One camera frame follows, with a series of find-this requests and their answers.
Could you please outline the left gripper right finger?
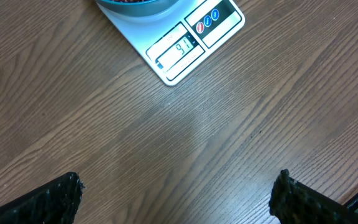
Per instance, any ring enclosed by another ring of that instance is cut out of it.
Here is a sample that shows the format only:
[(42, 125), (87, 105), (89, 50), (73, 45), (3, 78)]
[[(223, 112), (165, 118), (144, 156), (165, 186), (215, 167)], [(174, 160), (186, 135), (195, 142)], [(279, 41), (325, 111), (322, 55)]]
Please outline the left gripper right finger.
[(358, 214), (280, 171), (268, 203), (270, 214), (283, 224), (358, 224)]

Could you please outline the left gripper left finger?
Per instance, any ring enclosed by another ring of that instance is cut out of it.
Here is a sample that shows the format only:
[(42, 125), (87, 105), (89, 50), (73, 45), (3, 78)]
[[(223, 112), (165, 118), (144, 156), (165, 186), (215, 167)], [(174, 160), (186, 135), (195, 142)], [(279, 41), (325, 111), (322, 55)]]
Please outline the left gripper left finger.
[(1, 206), (0, 223), (72, 224), (84, 187), (76, 172), (67, 172)]

